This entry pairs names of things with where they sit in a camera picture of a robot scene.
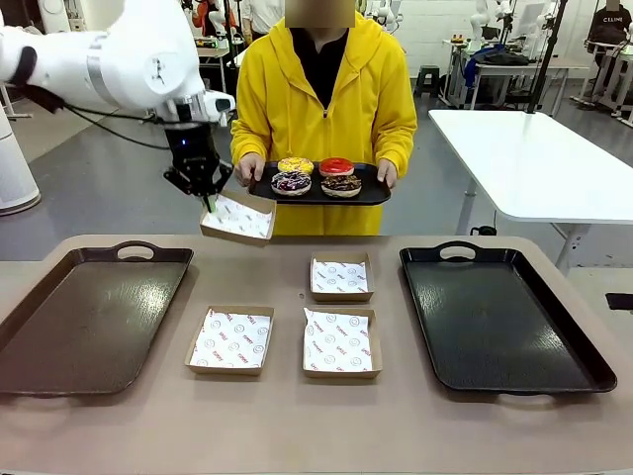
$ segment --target printed paper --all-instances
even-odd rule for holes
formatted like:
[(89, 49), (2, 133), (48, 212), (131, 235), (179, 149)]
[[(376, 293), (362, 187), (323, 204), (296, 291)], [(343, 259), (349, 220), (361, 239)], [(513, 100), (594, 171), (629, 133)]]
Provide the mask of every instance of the printed paper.
[(214, 368), (260, 368), (266, 353), (270, 317), (210, 310), (189, 364)]
[(372, 370), (367, 317), (304, 311), (308, 318), (305, 369), (354, 373)]
[(368, 292), (365, 262), (313, 262), (313, 290), (324, 294)]
[(272, 213), (260, 213), (231, 198), (218, 195), (216, 210), (205, 215), (202, 225), (234, 235), (266, 238), (270, 231), (271, 221)]

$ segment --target donut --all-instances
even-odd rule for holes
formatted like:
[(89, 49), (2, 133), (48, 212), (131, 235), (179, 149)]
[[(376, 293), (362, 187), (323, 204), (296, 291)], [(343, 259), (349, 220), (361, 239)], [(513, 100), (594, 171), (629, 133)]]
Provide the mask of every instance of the donut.
[(301, 196), (310, 191), (312, 180), (301, 171), (282, 171), (273, 176), (270, 186), (278, 195)]
[(320, 183), (320, 188), (333, 198), (353, 198), (360, 193), (362, 182), (356, 175), (328, 176)]
[(315, 165), (307, 158), (284, 158), (277, 164), (279, 171), (301, 171), (310, 175)]
[(318, 165), (320, 176), (347, 176), (354, 174), (354, 164), (345, 158), (328, 158)]

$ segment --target cable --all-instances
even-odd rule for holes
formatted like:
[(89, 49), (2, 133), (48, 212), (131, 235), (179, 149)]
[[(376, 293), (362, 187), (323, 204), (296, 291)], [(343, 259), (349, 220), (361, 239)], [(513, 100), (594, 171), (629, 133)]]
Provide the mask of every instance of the cable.
[(96, 111), (94, 109), (86, 109), (85, 107), (73, 106), (72, 104), (64, 103), (64, 107), (68, 109), (74, 109), (75, 111), (85, 112), (86, 114), (94, 114), (96, 116), (103, 117), (115, 117), (117, 119), (129, 119), (131, 121), (139, 121), (144, 124), (156, 124), (158, 126), (176, 126), (179, 124), (210, 124), (209, 121), (165, 121), (158, 117), (148, 118), (139, 116), (129, 116), (127, 114), (119, 114), (116, 112), (104, 112)]
[(146, 146), (148, 148), (153, 148), (153, 149), (156, 149), (156, 150), (170, 150), (170, 148), (168, 146), (160, 146), (160, 145), (153, 145), (151, 143), (140, 142), (140, 141), (137, 141), (137, 140), (132, 139), (130, 137), (124, 136), (123, 134), (119, 134), (118, 132), (113, 131), (112, 129), (110, 129), (110, 128), (106, 127), (106, 126), (104, 126), (102, 124), (99, 124), (97, 121), (94, 121), (94, 120), (90, 119), (89, 117), (84, 116), (79, 111), (75, 110), (75, 108), (72, 107), (72, 106), (66, 105), (66, 108), (70, 112), (72, 112), (74, 115), (79, 116), (80, 118), (82, 118), (84, 121), (88, 121), (93, 126), (97, 126), (99, 129), (102, 129), (102, 130), (104, 130), (106, 132), (109, 132), (110, 134), (112, 134), (114, 136), (117, 136), (119, 139), (123, 139), (124, 141), (135, 143), (137, 145)]

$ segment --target stool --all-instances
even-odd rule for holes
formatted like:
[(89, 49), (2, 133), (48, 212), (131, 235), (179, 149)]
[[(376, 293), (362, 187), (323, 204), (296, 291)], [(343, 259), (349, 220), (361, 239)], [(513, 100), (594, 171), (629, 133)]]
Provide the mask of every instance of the stool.
[[(426, 84), (426, 77), (431, 76), (431, 81)], [(423, 92), (429, 92), (431, 97), (437, 97), (439, 92), (439, 67), (435, 65), (424, 65), (419, 69), (413, 96), (420, 97)]]

